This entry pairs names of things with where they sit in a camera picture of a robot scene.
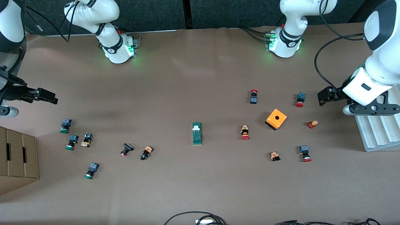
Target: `gray table surface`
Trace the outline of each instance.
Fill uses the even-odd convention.
[[[344,34],[362,24],[336,25]],[[263,27],[259,30],[271,30]],[[30,87],[53,91],[58,105],[11,102],[16,118],[0,125],[37,137],[40,180],[0,196],[0,223],[160,225],[170,216],[209,211],[231,225],[373,217],[400,223],[400,152],[364,151],[345,102],[318,105],[327,84],[314,55],[335,35],[310,26],[294,57],[283,59],[238,29],[145,33],[137,58],[114,65],[93,36],[30,36],[19,72]],[[323,74],[340,86],[371,54],[364,41],[341,40],[321,53]],[[259,102],[249,104],[251,89]],[[303,108],[294,106],[299,92]],[[288,118],[273,131],[264,124],[274,108]],[[94,134],[90,148],[65,150],[63,118],[71,133]],[[306,123],[318,120],[315,129]],[[203,145],[192,145],[192,122],[202,123]],[[240,139],[240,126],[250,140]],[[123,143],[135,150],[119,153]],[[146,145],[154,148],[141,161]],[[308,145],[312,162],[297,147]],[[271,162],[278,151],[281,161]],[[100,164],[93,180],[84,178]],[[200,215],[171,224],[194,224]]]

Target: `orange box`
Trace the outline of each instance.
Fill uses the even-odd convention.
[[[274,131],[276,131],[282,123],[286,120],[287,116],[280,112],[278,109],[274,109],[271,115],[265,120],[265,124],[270,126]]]

